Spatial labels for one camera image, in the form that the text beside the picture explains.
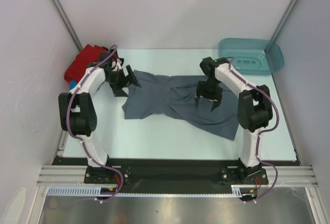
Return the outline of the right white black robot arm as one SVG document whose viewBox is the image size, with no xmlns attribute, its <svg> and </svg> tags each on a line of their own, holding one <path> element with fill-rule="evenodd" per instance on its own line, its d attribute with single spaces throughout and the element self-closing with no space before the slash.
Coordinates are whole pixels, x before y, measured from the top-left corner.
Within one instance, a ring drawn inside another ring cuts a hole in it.
<svg viewBox="0 0 330 224">
<path fill-rule="evenodd" d="M 257 86 L 240 74 L 233 66 L 234 57 L 202 59 L 200 68 L 206 75 L 200 81 L 195 93 L 195 102 L 205 98 L 212 102 L 212 110 L 220 106 L 222 100 L 221 84 L 224 84 L 238 98 L 237 119 L 243 128 L 243 149 L 239 157 L 239 166 L 234 176 L 222 173 L 225 181 L 240 180 L 251 183 L 261 173 L 262 162 L 260 148 L 262 135 L 268 131 L 267 126 L 278 111 L 270 98 L 266 85 Z"/>
</svg>

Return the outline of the grey blue polo shirt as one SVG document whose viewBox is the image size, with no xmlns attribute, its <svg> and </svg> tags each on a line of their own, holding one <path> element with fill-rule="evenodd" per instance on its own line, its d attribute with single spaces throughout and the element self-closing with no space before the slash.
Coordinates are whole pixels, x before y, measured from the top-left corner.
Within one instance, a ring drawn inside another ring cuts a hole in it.
<svg viewBox="0 0 330 224">
<path fill-rule="evenodd" d="M 145 119 L 153 114 L 185 120 L 193 126 L 229 140 L 234 140 L 239 122 L 238 99 L 225 85 L 220 106 L 212 109 L 205 98 L 195 102 L 195 92 L 200 81 L 198 76 L 165 76 L 143 71 L 134 71 L 140 87 L 130 85 L 128 98 L 122 109 L 125 119 Z"/>
</svg>

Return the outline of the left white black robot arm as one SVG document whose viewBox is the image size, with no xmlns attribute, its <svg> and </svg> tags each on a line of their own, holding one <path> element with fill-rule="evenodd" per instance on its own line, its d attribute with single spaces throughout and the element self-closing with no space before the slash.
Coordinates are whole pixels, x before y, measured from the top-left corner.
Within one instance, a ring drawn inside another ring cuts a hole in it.
<svg viewBox="0 0 330 224">
<path fill-rule="evenodd" d="M 108 154 L 93 134 L 97 127 L 97 115 L 92 97 L 99 87 L 107 82 L 115 97 L 127 97 L 123 90 L 130 85 L 140 87 L 130 65 L 123 69 L 124 59 L 117 54 L 113 45 L 107 52 L 100 52 L 99 59 L 90 63 L 82 79 L 69 92 L 58 96 L 60 123 L 64 131 L 79 142 L 83 148 L 88 166 L 97 168 L 96 177 L 107 183 L 119 170 L 108 165 Z"/>
</svg>

